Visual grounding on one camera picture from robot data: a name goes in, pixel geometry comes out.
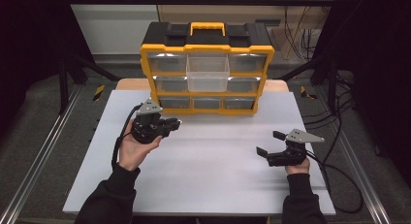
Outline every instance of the person's right hand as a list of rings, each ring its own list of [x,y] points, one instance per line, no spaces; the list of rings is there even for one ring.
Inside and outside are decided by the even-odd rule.
[[[285,166],[285,172],[288,175],[292,174],[309,174],[309,160],[305,158],[301,164],[296,166]]]

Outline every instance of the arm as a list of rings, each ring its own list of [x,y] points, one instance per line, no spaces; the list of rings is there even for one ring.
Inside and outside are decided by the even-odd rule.
[[[326,218],[320,211],[318,196],[312,193],[309,181],[309,160],[301,165],[287,166],[290,195],[284,200],[283,224],[324,224]]]
[[[125,133],[131,130],[129,122]],[[160,144],[157,137],[151,144],[140,144],[126,134],[119,149],[119,162],[111,176],[103,180],[84,202],[75,224],[129,224],[136,197],[134,182],[140,173],[139,165],[145,156]]]

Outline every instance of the yellow storage organizer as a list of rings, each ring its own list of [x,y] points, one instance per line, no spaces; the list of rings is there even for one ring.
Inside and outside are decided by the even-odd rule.
[[[164,113],[253,114],[274,48],[260,23],[152,22],[141,54]]]

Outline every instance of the black pole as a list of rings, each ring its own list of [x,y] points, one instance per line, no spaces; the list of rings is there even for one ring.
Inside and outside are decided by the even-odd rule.
[[[60,112],[62,114],[69,105],[69,86],[67,83],[67,70],[64,65],[64,56],[58,62],[58,75],[60,79]]]
[[[297,69],[291,71],[290,73],[280,78],[276,78],[275,80],[285,80],[285,81],[290,80],[308,69],[316,68],[320,63],[323,62],[325,58],[326,58],[325,55],[318,55],[316,58],[313,58],[312,60],[299,66]]]
[[[332,115],[336,115],[336,108],[335,108],[335,91],[336,91],[336,64],[334,60],[331,60],[331,68],[329,72],[329,109],[332,112]]]
[[[82,58],[78,55],[74,55],[73,57],[80,65],[82,65],[84,67],[87,67],[87,68],[90,68],[91,70],[97,72],[98,74],[106,77],[109,80],[119,81],[119,80],[122,79],[122,78],[117,77],[117,76],[113,75],[112,73],[104,70],[103,68],[97,66],[96,64],[85,60],[84,58]]]
[[[224,6],[309,6],[345,5],[347,0],[43,0],[53,4],[87,5],[224,5]]]

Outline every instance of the black sleeve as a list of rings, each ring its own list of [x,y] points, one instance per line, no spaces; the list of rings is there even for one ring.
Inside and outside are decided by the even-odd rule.
[[[312,193],[309,174],[287,176],[290,195],[284,200],[283,224],[324,224],[326,218],[320,211],[318,195]]]
[[[75,224],[130,224],[136,197],[134,182],[140,169],[129,172],[116,166],[82,205]]]

